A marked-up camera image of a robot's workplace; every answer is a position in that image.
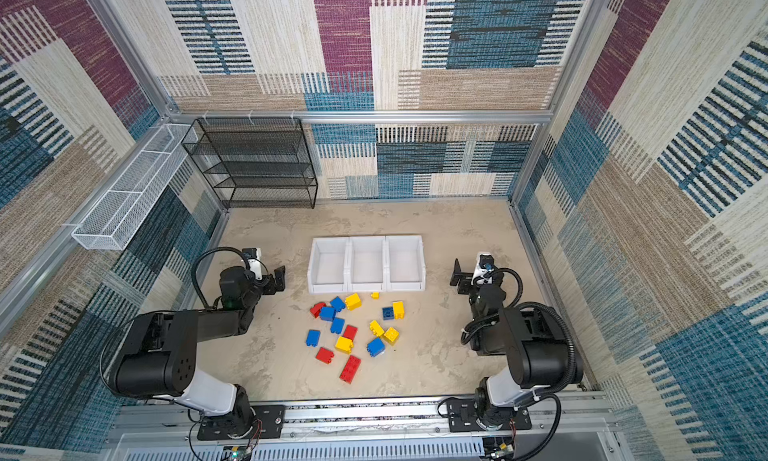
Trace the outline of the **white middle plastic bin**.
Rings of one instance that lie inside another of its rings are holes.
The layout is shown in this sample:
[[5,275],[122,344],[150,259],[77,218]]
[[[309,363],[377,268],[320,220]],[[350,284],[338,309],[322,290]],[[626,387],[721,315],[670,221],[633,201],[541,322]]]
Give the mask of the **white middle plastic bin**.
[[384,288],[384,236],[350,238],[350,287],[353,292],[381,292]]

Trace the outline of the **yellow lego brick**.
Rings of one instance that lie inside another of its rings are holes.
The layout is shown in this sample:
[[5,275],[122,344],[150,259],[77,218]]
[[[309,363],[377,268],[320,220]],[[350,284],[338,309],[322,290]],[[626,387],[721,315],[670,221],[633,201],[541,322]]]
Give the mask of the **yellow lego brick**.
[[403,301],[396,301],[392,304],[395,319],[405,318],[405,306]]
[[354,342],[352,339],[344,336],[339,336],[337,338],[337,341],[335,343],[335,349],[337,351],[349,355],[352,353],[353,348],[354,348]]
[[344,299],[344,303],[348,310],[355,310],[362,306],[362,299],[357,293],[353,293]]
[[376,338],[382,337],[385,333],[384,328],[376,320],[369,323],[369,329]]
[[389,327],[382,335],[382,338],[390,345],[394,346],[400,337],[400,332],[394,327]]

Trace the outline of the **white left plastic bin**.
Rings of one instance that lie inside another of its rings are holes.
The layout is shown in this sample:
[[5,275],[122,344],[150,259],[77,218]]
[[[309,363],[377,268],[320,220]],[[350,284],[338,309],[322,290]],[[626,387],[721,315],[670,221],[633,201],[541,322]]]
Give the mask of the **white left plastic bin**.
[[347,290],[347,237],[319,237],[312,240],[307,270],[311,294],[339,294]]

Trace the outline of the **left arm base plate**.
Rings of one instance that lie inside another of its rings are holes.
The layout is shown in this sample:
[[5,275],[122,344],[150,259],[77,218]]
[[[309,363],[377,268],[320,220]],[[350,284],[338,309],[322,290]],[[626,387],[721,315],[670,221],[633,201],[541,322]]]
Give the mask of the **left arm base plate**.
[[252,405],[244,414],[204,417],[196,439],[227,441],[277,439],[283,429],[285,405]]

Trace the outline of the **long red lego brick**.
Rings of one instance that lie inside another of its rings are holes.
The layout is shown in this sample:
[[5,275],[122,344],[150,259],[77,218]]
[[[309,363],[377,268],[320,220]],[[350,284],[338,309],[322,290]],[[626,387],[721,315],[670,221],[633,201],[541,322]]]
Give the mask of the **long red lego brick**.
[[339,378],[348,383],[351,384],[354,380],[355,375],[357,374],[357,371],[361,365],[361,360],[354,356],[350,355],[340,373]]

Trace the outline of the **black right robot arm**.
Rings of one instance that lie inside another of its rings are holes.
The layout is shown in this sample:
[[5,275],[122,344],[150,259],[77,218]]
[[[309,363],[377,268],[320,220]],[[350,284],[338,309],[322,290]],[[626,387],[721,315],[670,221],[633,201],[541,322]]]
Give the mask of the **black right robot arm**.
[[481,253],[471,272],[455,260],[449,284],[468,297],[472,314],[460,342],[479,356],[506,359],[506,367],[483,378],[473,395],[479,428],[502,429],[535,402],[582,381],[583,359],[567,323],[554,308],[522,299],[517,271]]

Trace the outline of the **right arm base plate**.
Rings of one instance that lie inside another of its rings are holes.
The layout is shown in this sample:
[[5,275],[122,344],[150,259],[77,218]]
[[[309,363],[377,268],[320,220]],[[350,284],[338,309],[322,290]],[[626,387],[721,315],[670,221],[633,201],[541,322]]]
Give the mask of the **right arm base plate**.
[[482,404],[473,398],[446,397],[437,406],[438,414],[448,420],[451,432],[530,430],[527,411]]

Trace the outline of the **white plastic bin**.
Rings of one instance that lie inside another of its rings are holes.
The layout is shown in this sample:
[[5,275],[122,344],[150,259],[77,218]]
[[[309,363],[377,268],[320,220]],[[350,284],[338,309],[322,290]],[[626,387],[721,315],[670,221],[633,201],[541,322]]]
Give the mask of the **white plastic bin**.
[[426,289],[424,244],[420,235],[387,236],[385,254],[388,262],[385,286],[389,292]]
[[350,287],[353,292],[381,292],[384,288],[384,236],[350,238]]
[[319,237],[312,240],[307,270],[311,294],[339,294],[347,290],[347,237]]

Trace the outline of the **aluminium front rail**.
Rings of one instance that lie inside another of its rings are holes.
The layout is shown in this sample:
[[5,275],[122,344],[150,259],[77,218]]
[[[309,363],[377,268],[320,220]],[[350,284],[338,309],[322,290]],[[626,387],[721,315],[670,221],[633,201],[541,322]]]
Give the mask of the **aluminium front rail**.
[[540,460],[630,460],[629,443],[601,392],[563,392],[495,431],[477,423],[465,395],[254,403],[260,434],[208,436],[172,405],[124,408],[102,460],[506,460],[554,437]]

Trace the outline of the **white right plastic bin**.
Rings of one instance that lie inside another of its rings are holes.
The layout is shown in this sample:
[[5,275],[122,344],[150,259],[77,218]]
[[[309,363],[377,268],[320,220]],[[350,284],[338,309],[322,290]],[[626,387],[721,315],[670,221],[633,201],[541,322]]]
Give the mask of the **white right plastic bin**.
[[420,235],[387,236],[385,254],[388,262],[385,286],[389,292],[426,289],[424,244]]

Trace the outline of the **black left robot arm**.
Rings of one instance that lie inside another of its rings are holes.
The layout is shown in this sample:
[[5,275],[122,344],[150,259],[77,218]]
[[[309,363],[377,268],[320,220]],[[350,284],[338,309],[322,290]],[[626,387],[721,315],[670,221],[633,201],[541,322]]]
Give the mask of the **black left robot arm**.
[[220,273],[217,308],[139,315],[106,372],[107,386],[119,396],[159,398],[199,412],[202,439],[252,434],[257,418],[245,388],[199,368],[197,348],[246,334],[260,298],[285,289],[285,274],[280,266],[256,279],[244,267],[233,266]]

